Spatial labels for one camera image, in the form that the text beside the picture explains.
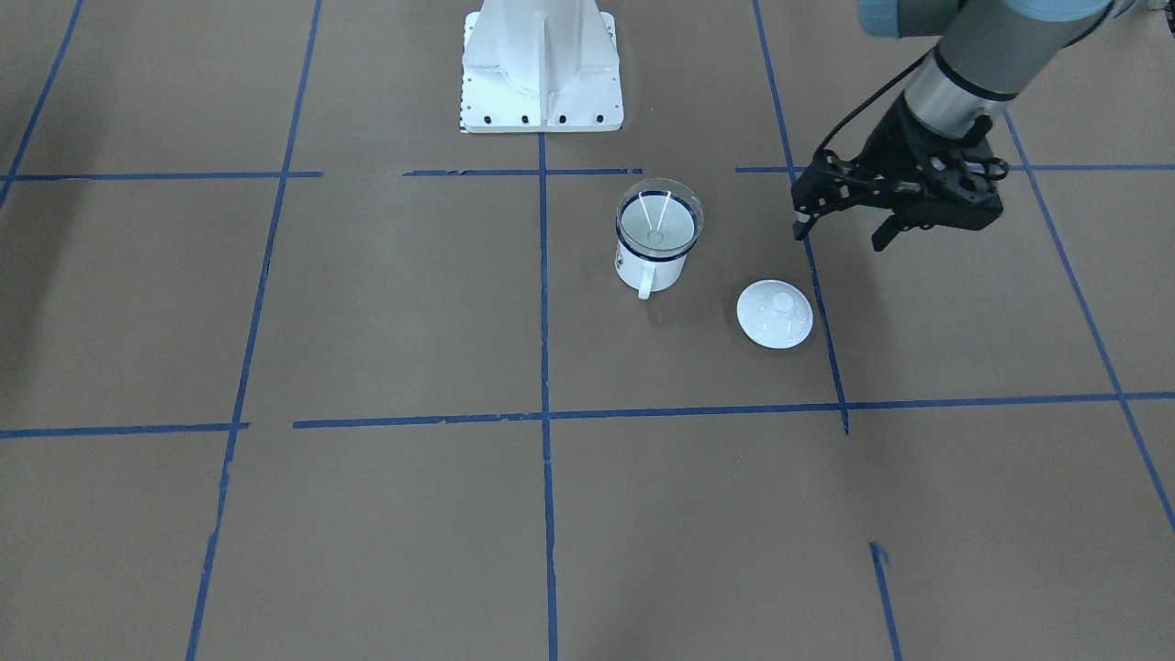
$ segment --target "white lid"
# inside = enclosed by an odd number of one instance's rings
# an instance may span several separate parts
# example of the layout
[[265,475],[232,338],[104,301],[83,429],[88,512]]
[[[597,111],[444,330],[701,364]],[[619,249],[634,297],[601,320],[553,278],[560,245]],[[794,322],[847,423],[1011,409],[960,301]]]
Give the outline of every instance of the white lid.
[[738,322],[756,344],[791,349],[812,332],[812,303],[787,282],[760,279],[738,297]]

